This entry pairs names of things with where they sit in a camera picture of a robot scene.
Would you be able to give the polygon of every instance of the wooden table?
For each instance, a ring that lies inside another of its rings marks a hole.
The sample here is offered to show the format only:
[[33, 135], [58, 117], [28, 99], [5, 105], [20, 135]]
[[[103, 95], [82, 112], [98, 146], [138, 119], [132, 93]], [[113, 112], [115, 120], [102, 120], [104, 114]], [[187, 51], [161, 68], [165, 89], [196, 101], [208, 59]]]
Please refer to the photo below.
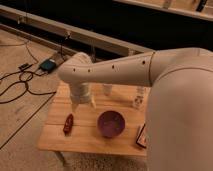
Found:
[[[141, 108], [137, 110], [132, 108], [136, 94], [134, 86], [114, 85], [110, 96], [103, 94], [101, 84], [92, 84], [91, 90], [96, 108], [81, 104], [73, 113], [68, 85], [60, 84], [43, 127], [38, 148], [56, 152], [63, 164], [66, 161], [60, 151], [145, 156], [146, 151], [135, 141], [139, 126], [144, 124], [148, 91]], [[104, 138], [97, 128], [99, 115], [107, 110], [118, 111], [126, 121], [125, 130], [113, 139]], [[70, 136], [65, 136], [63, 127], [70, 113], [74, 115], [74, 125]]]

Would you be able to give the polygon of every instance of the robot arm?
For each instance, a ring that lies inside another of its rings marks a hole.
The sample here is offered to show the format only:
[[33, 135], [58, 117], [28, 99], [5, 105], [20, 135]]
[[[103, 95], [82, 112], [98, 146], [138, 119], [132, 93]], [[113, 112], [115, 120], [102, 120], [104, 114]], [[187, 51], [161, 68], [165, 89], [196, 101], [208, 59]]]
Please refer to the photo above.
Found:
[[174, 60], [199, 56], [205, 51], [199, 48], [163, 50], [95, 64], [85, 53], [77, 53], [60, 67], [59, 77], [70, 85], [73, 102], [88, 103], [91, 100], [89, 82], [150, 87]]
[[212, 52], [186, 48], [97, 64], [89, 59], [76, 54], [59, 70], [72, 101], [89, 102], [88, 82], [152, 86], [146, 109], [148, 169], [212, 170]]

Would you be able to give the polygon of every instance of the small red toy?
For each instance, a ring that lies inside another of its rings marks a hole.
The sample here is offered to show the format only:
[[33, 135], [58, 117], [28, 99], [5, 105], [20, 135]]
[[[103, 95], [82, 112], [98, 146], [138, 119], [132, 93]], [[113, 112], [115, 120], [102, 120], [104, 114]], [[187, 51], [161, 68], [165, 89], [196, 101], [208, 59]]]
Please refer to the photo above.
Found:
[[68, 135], [71, 132], [72, 126], [73, 126], [73, 115], [69, 114], [69, 116], [66, 119], [66, 122], [64, 124], [64, 129], [63, 129], [65, 135]]

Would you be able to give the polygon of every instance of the purple bowl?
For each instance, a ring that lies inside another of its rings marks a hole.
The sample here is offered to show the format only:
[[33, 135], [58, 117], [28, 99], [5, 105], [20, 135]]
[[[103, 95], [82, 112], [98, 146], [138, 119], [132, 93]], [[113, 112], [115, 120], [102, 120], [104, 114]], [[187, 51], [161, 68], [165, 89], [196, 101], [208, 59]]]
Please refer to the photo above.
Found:
[[125, 120], [118, 112], [106, 111], [98, 118], [98, 128], [104, 137], [113, 138], [124, 130]]

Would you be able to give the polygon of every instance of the concrete floor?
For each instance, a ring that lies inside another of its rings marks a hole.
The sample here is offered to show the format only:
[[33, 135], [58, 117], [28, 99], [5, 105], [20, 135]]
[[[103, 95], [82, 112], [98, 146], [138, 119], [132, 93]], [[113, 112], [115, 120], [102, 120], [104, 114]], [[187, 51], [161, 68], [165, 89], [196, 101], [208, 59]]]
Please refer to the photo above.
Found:
[[[16, 35], [0, 30], [0, 45], [19, 44], [24, 40]], [[55, 51], [29, 42], [28, 47], [32, 54], [41, 62]], [[25, 46], [0, 46], [0, 77], [5, 73], [18, 70], [23, 63], [33, 63]], [[2, 92], [9, 84], [18, 81], [18, 75], [5, 79], [0, 84]], [[30, 89], [34, 92], [50, 92], [57, 89], [59, 79], [56, 72], [45, 76], [35, 77], [30, 82]], [[0, 101], [11, 99], [23, 91], [23, 85], [12, 87]], [[0, 146], [44, 103], [50, 95], [33, 96], [29, 93], [9, 104], [0, 105]], [[63, 153], [69, 165], [63, 167], [55, 154], [50, 151], [37, 149], [37, 142], [46, 119], [49, 105], [48, 102], [1, 150], [1, 171], [135, 171], [146, 170], [145, 159], [130, 156], [112, 156], [82, 153]]]

